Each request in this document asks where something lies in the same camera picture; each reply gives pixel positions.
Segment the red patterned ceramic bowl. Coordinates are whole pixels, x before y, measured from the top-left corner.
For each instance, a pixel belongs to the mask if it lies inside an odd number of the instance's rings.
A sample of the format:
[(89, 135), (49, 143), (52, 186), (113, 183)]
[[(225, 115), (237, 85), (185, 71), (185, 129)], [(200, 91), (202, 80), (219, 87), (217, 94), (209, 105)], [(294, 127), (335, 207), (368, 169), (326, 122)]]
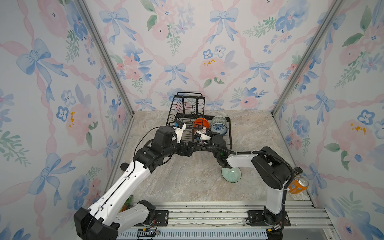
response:
[(195, 136), (196, 134), (199, 134), (199, 135), (205, 135), (207, 133), (207, 128), (206, 127), (203, 127), (202, 129), (196, 129), (194, 130), (193, 132), (193, 136)]

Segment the orange plastic bowl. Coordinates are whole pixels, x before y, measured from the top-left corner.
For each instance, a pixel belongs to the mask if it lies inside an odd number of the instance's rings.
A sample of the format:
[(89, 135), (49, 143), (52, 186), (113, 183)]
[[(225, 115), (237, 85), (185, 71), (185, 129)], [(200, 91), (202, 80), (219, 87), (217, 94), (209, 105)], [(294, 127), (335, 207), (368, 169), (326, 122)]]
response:
[(202, 129), (202, 128), (209, 128), (210, 127), (210, 123), (207, 119), (205, 118), (197, 118), (194, 120), (193, 122), (193, 127), (194, 128), (198, 128), (198, 129)]

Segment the blue patterned ceramic bowl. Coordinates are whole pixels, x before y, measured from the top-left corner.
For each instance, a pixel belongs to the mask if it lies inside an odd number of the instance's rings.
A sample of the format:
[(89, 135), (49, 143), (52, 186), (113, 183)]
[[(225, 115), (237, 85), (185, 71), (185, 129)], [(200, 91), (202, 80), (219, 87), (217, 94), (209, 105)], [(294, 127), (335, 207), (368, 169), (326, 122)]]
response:
[(210, 130), (213, 133), (221, 134), (222, 136), (226, 135), (228, 132), (228, 121), (224, 116), (217, 115), (214, 116), (211, 120)]

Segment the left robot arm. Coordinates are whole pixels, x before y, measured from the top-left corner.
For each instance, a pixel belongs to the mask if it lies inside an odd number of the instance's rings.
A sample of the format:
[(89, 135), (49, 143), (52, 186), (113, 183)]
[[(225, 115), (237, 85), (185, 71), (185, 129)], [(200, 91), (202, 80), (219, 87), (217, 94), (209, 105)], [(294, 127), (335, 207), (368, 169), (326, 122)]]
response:
[(76, 211), (74, 221), (77, 235), (82, 240), (115, 240), (131, 227), (156, 225), (158, 218), (153, 204), (141, 200), (124, 211), (125, 202), (157, 167), (166, 163), (166, 157), (171, 158), (175, 154), (190, 157), (195, 148), (196, 144), (192, 142), (173, 141), (159, 146), (149, 141), (136, 152), (124, 174), (98, 201), (88, 209)]

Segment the mint green ceramic bowl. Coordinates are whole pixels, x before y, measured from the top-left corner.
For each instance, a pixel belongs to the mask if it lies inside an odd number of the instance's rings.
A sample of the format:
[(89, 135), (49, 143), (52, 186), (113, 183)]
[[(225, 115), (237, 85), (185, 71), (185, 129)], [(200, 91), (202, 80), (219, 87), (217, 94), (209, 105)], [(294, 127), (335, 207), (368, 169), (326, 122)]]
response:
[(222, 177), (229, 183), (237, 183), (242, 178), (240, 168), (222, 168)]

